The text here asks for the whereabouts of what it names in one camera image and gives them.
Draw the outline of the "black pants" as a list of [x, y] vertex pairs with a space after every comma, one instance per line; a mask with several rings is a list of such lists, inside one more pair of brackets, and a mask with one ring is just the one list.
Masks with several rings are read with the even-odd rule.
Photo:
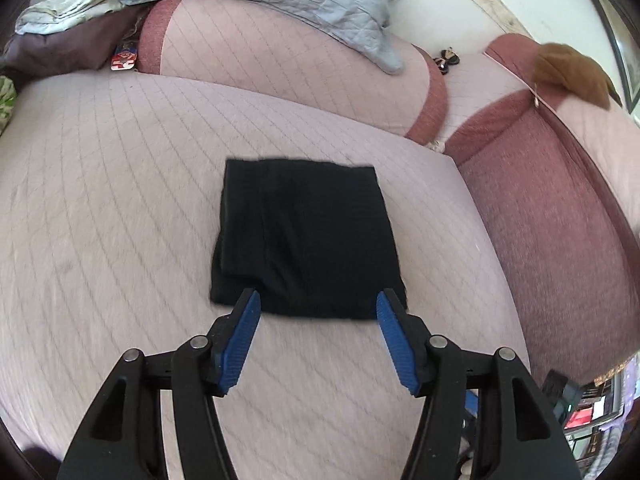
[[370, 321], [386, 288], [405, 302], [374, 168], [227, 159], [209, 298], [232, 306], [247, 288], [289, 318]]

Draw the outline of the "brown cloth piece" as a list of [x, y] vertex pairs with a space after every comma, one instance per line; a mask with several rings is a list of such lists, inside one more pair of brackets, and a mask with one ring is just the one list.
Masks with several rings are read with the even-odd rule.
[[622, 106], [612, 79], [593, 59], [568, 44], [542, 44], [534, 58], [533, 82], [554, 84], [604, 110]]

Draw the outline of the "small black hair clip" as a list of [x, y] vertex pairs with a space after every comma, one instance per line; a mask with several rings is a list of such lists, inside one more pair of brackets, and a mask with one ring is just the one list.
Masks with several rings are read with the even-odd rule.
[[457, 66], [460, 64], [460, 56], [457, 55], [454, 50], [448, 48], [441, 50], [440, 55], [435, 56], [433, 58], [433, 61], [439, 69], [440, 73], [442, 75], [447, 75], [451, 66]]

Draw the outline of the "green and cream folded quilt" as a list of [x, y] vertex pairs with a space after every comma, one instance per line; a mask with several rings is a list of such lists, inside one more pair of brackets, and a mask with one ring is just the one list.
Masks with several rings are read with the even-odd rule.
[[0, 134], [12, 118], [17, 92], [14, 82], [7, 76], [0, 77]]

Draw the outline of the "red patterned small item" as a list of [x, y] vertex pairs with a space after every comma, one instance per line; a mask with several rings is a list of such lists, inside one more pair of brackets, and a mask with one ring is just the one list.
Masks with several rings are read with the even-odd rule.
[[120, 72], [121, 70], [133, 70], [138, 58], [137, 40], [126, 40], [119, 44], [111, 58], [111, 70]]

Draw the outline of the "dark purple folded blanket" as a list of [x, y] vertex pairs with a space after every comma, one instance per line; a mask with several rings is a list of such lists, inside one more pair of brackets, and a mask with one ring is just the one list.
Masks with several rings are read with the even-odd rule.
[[1, 55], [1, 67], [30, 78], [98, 70], [116, 47], [136, 36], [149, 4], [126, 6], [51, 35], [14, 35]]

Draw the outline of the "pink long bolster pillow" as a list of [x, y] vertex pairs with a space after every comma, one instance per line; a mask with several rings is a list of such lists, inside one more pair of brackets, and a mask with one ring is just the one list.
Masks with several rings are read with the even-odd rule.
[[404, 61], [398, 75], [254, 2], [163, 0], [142, 26], [138, 66], [275, 96], [425, 145], [448, 112], [444, 77], [420, 48], [397, 37], [390, 42]]

